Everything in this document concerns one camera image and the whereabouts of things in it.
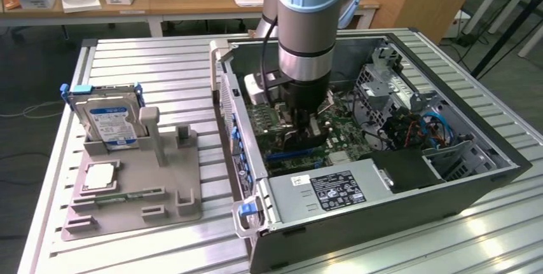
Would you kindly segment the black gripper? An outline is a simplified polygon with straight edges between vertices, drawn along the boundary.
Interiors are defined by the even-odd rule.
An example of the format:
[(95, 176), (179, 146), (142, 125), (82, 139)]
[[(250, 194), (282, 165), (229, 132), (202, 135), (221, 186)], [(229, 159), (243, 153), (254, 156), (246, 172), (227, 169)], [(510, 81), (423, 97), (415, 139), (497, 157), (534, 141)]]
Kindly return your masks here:
[(329, 78), (314, 81), (290, 81), (281, 86), (281, 97), (294, 117), (318, 113), (327, 97)]

